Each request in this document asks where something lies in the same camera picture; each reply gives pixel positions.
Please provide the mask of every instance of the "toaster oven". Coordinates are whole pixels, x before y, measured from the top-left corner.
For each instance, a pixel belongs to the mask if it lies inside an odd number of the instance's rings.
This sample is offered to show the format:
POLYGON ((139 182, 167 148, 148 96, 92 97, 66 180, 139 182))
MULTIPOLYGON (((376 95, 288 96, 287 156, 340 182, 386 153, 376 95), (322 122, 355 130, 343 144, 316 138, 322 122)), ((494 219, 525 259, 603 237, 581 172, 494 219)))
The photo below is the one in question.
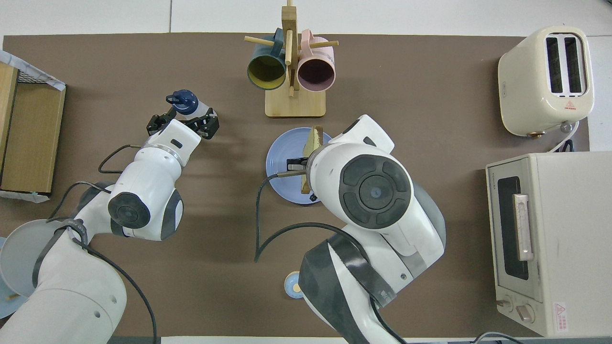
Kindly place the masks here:
POLYGON ((612 152, 487 165, 496 303, 545 337, 612 335, 612 152))

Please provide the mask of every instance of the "blue plate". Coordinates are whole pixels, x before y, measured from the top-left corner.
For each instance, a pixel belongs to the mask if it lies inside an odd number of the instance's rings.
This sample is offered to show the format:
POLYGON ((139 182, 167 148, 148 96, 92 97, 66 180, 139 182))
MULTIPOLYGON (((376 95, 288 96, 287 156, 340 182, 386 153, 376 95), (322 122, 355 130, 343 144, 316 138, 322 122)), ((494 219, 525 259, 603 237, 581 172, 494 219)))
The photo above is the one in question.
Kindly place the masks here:
MULTIPOLYGON (((5 241, 6 238, 0 237, 0 247, 4 245, 5 241)), ((11 300, 6 299, 13 294, 15 294, 15 292, 4 283, 3 279, 0 279, 0 318, 5 318, 15 313, 15 311, 28 299, 25 296, 17 296, 11 300)))
MULTIPOLYGON (((268 150, 266 157, 266 174, 272 176, 287 170, 287 159, 302 157, 304 145, 310 133, 310 127, 299 127, 282 133, 268 150)), ((331 140, 331 136, 323 133, 323 143, 331 140)), ((270 181, 272 188, 282 198, 297 204, 312 204, 310 195, 304 195, 302 189, 302 176, 274 178, 270 181)))

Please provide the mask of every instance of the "warning label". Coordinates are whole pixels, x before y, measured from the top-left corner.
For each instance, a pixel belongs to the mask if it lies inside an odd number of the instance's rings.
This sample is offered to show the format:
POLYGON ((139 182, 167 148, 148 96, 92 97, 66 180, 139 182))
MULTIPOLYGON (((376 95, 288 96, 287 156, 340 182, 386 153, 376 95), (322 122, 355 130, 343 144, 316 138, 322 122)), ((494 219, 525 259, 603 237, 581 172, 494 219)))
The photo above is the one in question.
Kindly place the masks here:
POLYGON ((574 104, 570 100, 569 102, 567 102, 567 105, 565 106, 565 109, 566 110, 576 110, 576 107, 574 106, 574 104))
POLYGON ((565 302, 555 302, 553 304, 553 312, 556 332, 567 332, 567 307, 565 302))

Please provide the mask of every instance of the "blue bottle cap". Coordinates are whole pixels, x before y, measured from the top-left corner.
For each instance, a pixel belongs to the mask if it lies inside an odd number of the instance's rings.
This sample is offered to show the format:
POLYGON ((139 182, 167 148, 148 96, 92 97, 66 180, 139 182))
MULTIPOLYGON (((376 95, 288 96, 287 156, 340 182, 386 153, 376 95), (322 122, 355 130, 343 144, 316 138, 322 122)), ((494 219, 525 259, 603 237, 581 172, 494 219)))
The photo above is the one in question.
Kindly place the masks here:
POLYGON ((166 97, 176 112, 184 115, 192 114, 198 108, 198 98, 188 89, 181 89, 166 97))

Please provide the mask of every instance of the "brown table mat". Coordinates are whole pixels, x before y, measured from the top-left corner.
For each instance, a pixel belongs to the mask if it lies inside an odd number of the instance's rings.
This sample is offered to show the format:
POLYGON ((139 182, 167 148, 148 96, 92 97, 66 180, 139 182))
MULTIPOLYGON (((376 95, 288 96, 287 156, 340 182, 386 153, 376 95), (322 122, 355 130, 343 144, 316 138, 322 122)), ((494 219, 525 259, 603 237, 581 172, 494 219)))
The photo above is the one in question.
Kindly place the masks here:
MULTIPOLYGON (((164 97, 192 90, 219 114, 213 140, 193 153, 176 187, 185 214, 165 242, 112 235, 93 247, 140 284, 159 334, 337 336, 306 306, 284 294, 285 276, 303 254, 330 236, 318 229, 279 237, 252 262, 255 195, 272 142, 286 130, 322 125, 335 136, 361 114, 395 141, 394 156, 438 203, 447 223, 446 254, 382 311, 404 337, 475 337, 484 331, 534 335, 499 314, 484 166, 551 148, 564 134, 540 140, 506 132, 499 115, 497 62, 519 37, 325 35, 339 40, 337 80, 321 119, 269 119, 264 92, 246 77, 253 49, 244 34, 8 36, 4 49, 68 85, 51 201, 0 199, 0 234, 47 217, 65 188, 115 178, 97 166, 123 144, 141 144, 164 97)), ((586 121, 575 136, 588 150, 586 121)), ((122 168, 134 151, 107 168, 122 168)), ((82 189, 68 199, 68 214, 82 189)), ((296 222, 342 226, 321 204, 302 207, 268 188, 263 237, 296 222)), ((142 301, 127 286, 128 304, 115 335, 149 335, 142 301)))

